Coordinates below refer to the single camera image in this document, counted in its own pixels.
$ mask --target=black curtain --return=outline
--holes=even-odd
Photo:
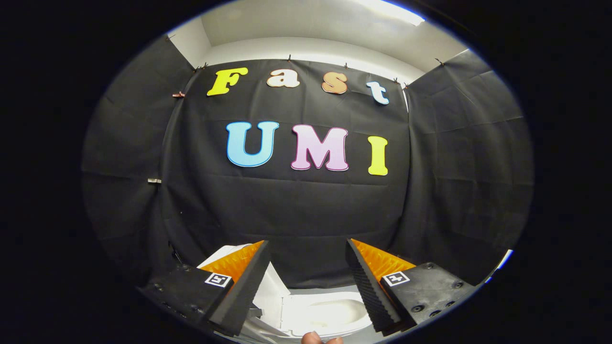
[[[206,96],[219,70],[246,67],[226,94]],[[300,85],[270,87],[270,73],[295,70]],[[343,73],[348,90],[324,92],[327,72]],[[366,83],[386,89],[379,104]],[[163,218],[173,244],[190,264],[223,245],[271,241],[272,262],[292,288],[328,288],[353,283],[344,260],[347,237],[390,244],[403,210],[409,137],[401,87],[377,75],[308,61],[254,60],[199,70],[180,100],[164,142]],[[246,168],[228,159],[231,122],[251,124],[245,150],[261,148],[261,121],[275,121],[272,157]],[[325,166],[294,170],[296,124],[311,125],[323,141],[334,127],[346,129],[346,171]],[[384,137],[385,176],[368,172],[369,136]]]
[[[318,62],[239,61],[194,71],[165,38],[117,76],[84,144],[89,216],[130,280],[142,284],[171,269],[169,242],[197,265],[223,245],[268,239],[288,287],[348,285],[343,250],[353,237],[477,284],[520,235],[533,184],[528,129],[507,86],[470,51],[404,95],[392,80]],[[228,93],[206,96],[216,72],[240,67],[248,73]],[[277,69],[295,70],[300,85],[268,86]],[[324,92],[327,72],[344,73],[348,90]],[[388,105],[374,99],[370,81],[386,89]],[[172,97],[179,91],[185,98]],[[245,142],[252,154],[261,147],[257,124],[279,123],[264,165],[229,161],[225,127],[237,121],[252,125]],[[320,140],[333,127],[346,129],[348,170],[292,169],[295,124],[312,125]],[[369,136],[388,141],[385,176],[368,173]]]
[[[193,69],[167,36],[132,59],[100,99],[83,146],[84,202],[103,248],[124,276],[143,284],[173,266],[157,184],[162,142]]]
[[[410,175],[391,251],[480,283],[523,231],[534,185],[521,108],[467,50],[406,90]]]

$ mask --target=person's hand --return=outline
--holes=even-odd
[[[312,331],[302,337],[302,344],[323,344],[323,341],[315,331]],[[330,339],[326,344],[344,344],[344,340],[338,337]]]

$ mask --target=pink letter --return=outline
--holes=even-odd
[[[315,167],[321,168],[329,153],[329,161],[325,167],[331,171],[346,171],[348,164],[345,159],[344,141],[348,131],[342,128],[331,128],[323,143],[316,136],[313,127],[307,124],[297,124],[293,126],[293,132],[297,134],[297,153],[296,160],[291,163],[294,170],[307,170],[310,162],[306,159],[306,152],[310,153]]]

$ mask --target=letter u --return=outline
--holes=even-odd
[[[257,167],[270,160],[274,150],[274,130],[278,128],[278,123],[260,122],[257,128],[261,129],[261,149],[257,154],[249,154],[244,150],[244,144],[251,123],[233,122],[225,127],[229,131],[228,159],[233,164],[241,167]]]

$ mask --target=white wall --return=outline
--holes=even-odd
[[[325,62],[363,70],[410,84],[425,72],[391,56],[357,45],[305,37],[249,39],[217,45],[197,62],[209,65],[251,59],[291,59]]]
[[[211,42],[204,31],[202,19],[195,17],[178,28],[168,32],[168,37],[174,46],[185,56],[193,68],[204,65],[200,61],[211,49]]]

